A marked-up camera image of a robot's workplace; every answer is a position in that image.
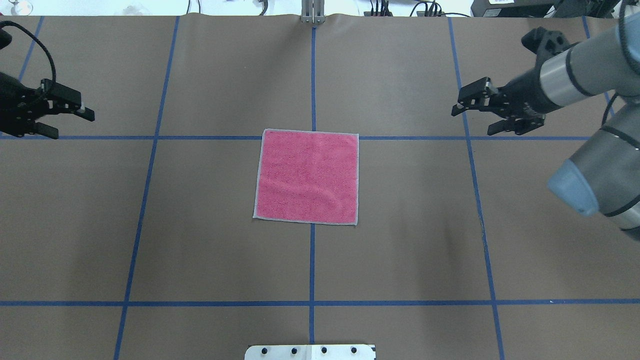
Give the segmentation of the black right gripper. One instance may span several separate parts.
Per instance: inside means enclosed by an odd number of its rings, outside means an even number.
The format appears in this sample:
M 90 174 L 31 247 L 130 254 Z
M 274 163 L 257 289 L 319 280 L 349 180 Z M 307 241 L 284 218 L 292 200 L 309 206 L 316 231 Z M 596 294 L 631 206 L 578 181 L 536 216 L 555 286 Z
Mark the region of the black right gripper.
M 487 136 L 499 133 L 520 136 L 544 126 L 553 103 L 542 91 L 539 71 L 528 70 L 500 88 L 489 77 L 464 85 L 451 107 L 451 116 L 466 111 L 492 112 L 502 118 L 487 127 Z

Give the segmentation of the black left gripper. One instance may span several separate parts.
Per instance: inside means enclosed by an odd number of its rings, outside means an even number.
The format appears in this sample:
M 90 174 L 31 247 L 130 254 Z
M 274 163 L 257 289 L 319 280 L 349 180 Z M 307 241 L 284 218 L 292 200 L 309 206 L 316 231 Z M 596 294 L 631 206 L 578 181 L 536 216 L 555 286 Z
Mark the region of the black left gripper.
M 2 82 L 0 130 L 16 138 L 39 135 L 59 139 L 59 130 L 37 121 L 43 116 L 72 114 L 89 122 L 96 120 L 86 107 L 80 91 L 42 79 L 40 88 L 28 88 L 20 82 Z

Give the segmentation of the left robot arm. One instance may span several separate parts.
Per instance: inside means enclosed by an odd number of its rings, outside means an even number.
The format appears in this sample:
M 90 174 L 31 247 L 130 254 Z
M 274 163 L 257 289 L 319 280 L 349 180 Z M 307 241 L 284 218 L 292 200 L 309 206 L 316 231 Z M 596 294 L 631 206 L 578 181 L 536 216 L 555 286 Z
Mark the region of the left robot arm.
M 4 72 L 0 74 L 1 132 L 16 138 L 38 135 L 56 140 L 59 138 L 59 130 L 39 121 L 42 117 L 71 114 L 94 122 L 94 110 L 86 107 L 80 91 L 58 82 L 57 68 L 51 52 L 30 30 L 13 21 L 2 21 L 1 48 L 8 47 L 13 41 L 13 36 L 5 30 L 6 27 L 21 30 L 41 48 L 48 60 L 51 77 L 42 79 L 38 87 L 30 88 L 14 76 Z

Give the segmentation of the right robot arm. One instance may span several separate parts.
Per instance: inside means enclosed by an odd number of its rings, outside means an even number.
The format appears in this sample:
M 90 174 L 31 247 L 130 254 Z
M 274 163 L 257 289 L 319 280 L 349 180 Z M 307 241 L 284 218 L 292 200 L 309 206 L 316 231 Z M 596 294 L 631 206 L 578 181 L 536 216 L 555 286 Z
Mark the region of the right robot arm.
M 639 14 L 622 6 L 615 25 L 581 42 L 535 27 L 521 37 L 533 66 L 503 86 L 482 77 L 460 88 L 452 116 L 491 113 L 487 136 L 526 135 L 553 112 L 606 98 L 595 132 L 564 160 L 547 188 L 579 215 L 600 214 L 639 240 Z

